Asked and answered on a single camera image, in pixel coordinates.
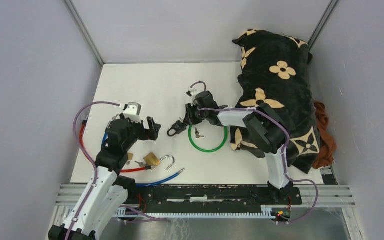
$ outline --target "white table surface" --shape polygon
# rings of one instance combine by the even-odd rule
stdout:
[[[185,171],[168,184],[267,184],[269,173],[266,159],[258,159],[251,153],[230,148],[230,135],[222,149],[214,153],[204,153],[192,147],[187,130],[174,137],[167,136],[167,130],[179,117],[185,116],[185,104],[190,102],[186,95],[188,87],[197,81],[204,81],[218,105],[235,106],[242,95],[238,83],[241,73],[240,63],[152,63],[152,64],[106,64],[103,67],[97,86],[94,102],[109,101],[127,104],[136,102],[142,105],[140,117],[148,128],[146,117],[153,117],[161,124],[157,141],[140,141],[131,148],[133,161],[144,162],[150,152],[159,158],[165,155],[175,157],[175,165],[166,170],[171,159],[165,159],[154,170],[123,173],[136,179],[137,183],[151,183],[165,179],[179,170]],[[91,108],[84,133],[84,145],[92,157],[101,149],[105,128],[120,108],[110,105],[95,105]],[[204,149],[213,149],[223,140],[222,127],[203,122],[196,126],[203,138],[196,144]],[[124,169],[138,168],[131,162]],[[72,183],[87,183],[93,173],[91,164],[81,151],[77,155]],[[293,179],[311,179],[323,184],[320,170],[312,169],[309,174],[295,167],[289,168]]]

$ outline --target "gray floor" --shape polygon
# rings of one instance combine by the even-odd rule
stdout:
[[[300,216],[303,210],[293,210]],[[349,240],[340,209],[316,210],[303,221],[276,226],[267,219],[173,219],[125,226],[111,220],[102,240]]]

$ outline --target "cable connector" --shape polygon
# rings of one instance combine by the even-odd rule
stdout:
[[[197,99],[198,90],[196,90],[195,88],[189,87],[188,91],[186,92],[186,94],[189,97],[191,97],[190,104],[192,106],[195,106],[196,105],[195,100]]]
[[[89,114],[87,114],[84,118],[83,118],[83,121],[81,122],[82,125],[86,125],[88,123],[88,119],[89,119]]]
[[[127,104],[120,103],[120,106],[118,106],[118,107],[123,109],[123,111],[124,111],[124,110],[126,110],[127,106],[128,106]]]

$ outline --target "black pillow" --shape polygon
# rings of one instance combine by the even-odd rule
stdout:
[[[236,107],[256,107],[262,102],[272,107],[290,134],[286,149],[288,165],[308,174],[320,152],[308,75],[308,44],[298,38],[259,30],[248,30],[233,43],[242,49],[242,74],[237,79],[243,96]],[[230,146],[233,150],[247,150],[257,158],[265,156],[246,128],[230,128]]]

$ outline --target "blue cable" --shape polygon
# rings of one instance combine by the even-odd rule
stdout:
[[[102,144],[101,144],[102,147],[105,147],[105,140],[107,140],[107,138],[108,138],[108,133],[105,133],[102,139]]]
[[[156,181],[156,182],[153,182],[153,183],[136,183],[136,187],[138,187],[138,188],[146,188],[146,187],[152,187],[152,186],[157,186],[157,185],[163,184],[163,183],[168,182],[168,181],[174,179],[175,177],[179,176],[184,170],[185,169],[183,168],[179,172],[176,172],[174,175],[169,176],[166,179],[161,180],[161,181]]]

